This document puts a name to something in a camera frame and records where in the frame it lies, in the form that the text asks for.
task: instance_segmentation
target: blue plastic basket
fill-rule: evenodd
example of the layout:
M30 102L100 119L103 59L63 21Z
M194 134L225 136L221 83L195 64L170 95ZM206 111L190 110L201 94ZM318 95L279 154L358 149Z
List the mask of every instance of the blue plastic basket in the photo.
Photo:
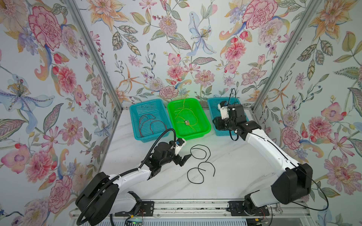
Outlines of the blue plastic basket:
M209 105L209 109L210 109L210 115L211 115L211 120L213 120L215 117L221 116L220 114L220 110L218 109L218 104L220 104L220 102L222 101L228 101L229 98L228 97L214 97L214 98L209 98L207 99L207 104ZM229 104L238 104L240 103L240 101L235 98L232 97L230 98L230 103ZM215 128L215 125L212 124L215 130L215 134L216 136L229 136L229 131L220 131L217 130Z
M160 99L132 105L130 107L130 114L135 139L144 143L157 139L161 133L166 130L165 126L167 129L172 128L170 118L166 112L162 100ZM140 122L140 118L145 114L152 114L155 119L153 119L152 115L146 115L141 119Z

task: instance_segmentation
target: wall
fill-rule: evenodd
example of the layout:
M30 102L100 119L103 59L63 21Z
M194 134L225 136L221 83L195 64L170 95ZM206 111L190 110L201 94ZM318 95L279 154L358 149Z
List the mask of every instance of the wall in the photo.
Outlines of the wall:
M77 1L124 107L236 88L251 106L306 0Z
M67 225L119 112L62 0L0 0L0 225Z
M362 171L362 2L328 0L273 82L256 115L283 150L313 168L328 197L319 225L360 225ZM326 206L321 192L303 198Z

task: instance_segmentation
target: green plastic basket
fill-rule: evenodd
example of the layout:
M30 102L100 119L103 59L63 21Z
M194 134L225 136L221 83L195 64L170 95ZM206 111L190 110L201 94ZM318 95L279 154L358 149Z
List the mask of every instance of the green plastic basket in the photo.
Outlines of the green plastic basket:
M167 109L177 137L190 140L210 132L211 124L199 101L195 98L171 101L167 105ZM186 125L184 119L188 120L192 127Z

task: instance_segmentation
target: plastic basket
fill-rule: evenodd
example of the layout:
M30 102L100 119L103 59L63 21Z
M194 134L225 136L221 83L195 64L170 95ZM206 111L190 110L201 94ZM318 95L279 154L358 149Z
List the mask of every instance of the plastic basket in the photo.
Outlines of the plastic basket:
M172 128L170 118L168 117L165 106L160 99L132 105L130 107L130 114L135 139L144 143L157 139L161 133L166 130L165 125L167 129ZM140 122L140 118L145 114L152 114L155 119L153 119L152 115L146 115Z
M168 114L170 115L172 125L176 131L177 137L185 140L202 137L211 130L211 124L207 119L200 103L195 98L171 101L167 105ZM184 120L188 120L190 125L186 125Z
M215 98L207 99L207 104L209 105L210 115L211 115L212 120L215 117L221 116L220 110L218 109L218 104L220 104L220 102L222 102L222 101L228 101L228 100L229 100L228 97L215 97ZM240 101L235 97L230 98L229 104L234 104L234 103L238 104L238 103L240 103ZM230 135L229 131L220 131L215 128L214 124L213 124L213 126L214 126L216 136L229 136Z

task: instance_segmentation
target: white marble surface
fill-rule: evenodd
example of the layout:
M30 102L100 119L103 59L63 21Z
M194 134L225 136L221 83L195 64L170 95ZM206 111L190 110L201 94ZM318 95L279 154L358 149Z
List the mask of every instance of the white marble surface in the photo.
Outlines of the white marble surface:
M205 113L212 123L209 110L205 110ZM170 133L161 141L168 143L172 139L173 134ZM115 174L134 168L143 160L153 142L142 143L135 140L130 112L124 110L101 171ZM182 157L189 154L190 148L196 144L210 148L209 162L216 168L214 177L213 167L203 163L200 168L206 170L202 171L204 183L190 183L186 176L187 171L205 161L191 156L183 167L173 162L166 164L154 178L138 183L129 190L136 192L142 199L237 199L259 190L267 181L275 180L272 176L273 169L266 159L241 138L232 141L229 136L216 136L212 128L204 137L187 141L179 154ZM193 150L193 154L201 158L205 155L202 150ZM202 181L197 169L189 172L189 178L194 182Z

